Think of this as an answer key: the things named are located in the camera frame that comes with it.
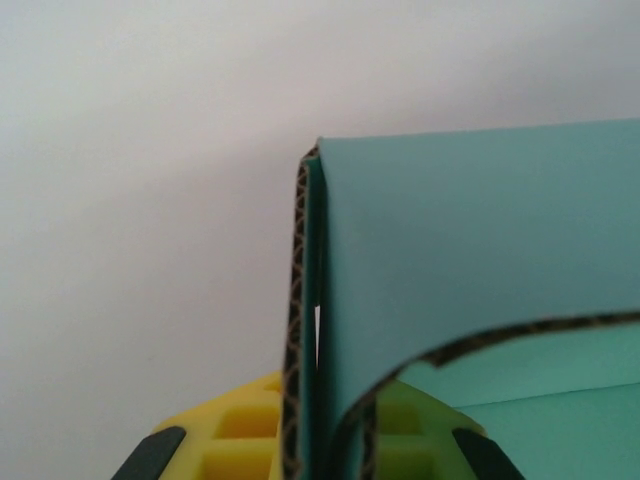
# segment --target cardboard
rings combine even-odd
[[[371,475],[375,396],[420,359],[405,380],[460,408],[638,383],[639,159],[640,120],[320,139],[298,175],[284,478]],[[589,349],[611,355],[549,375]],[[469,382],[549,351],[531,382]]]

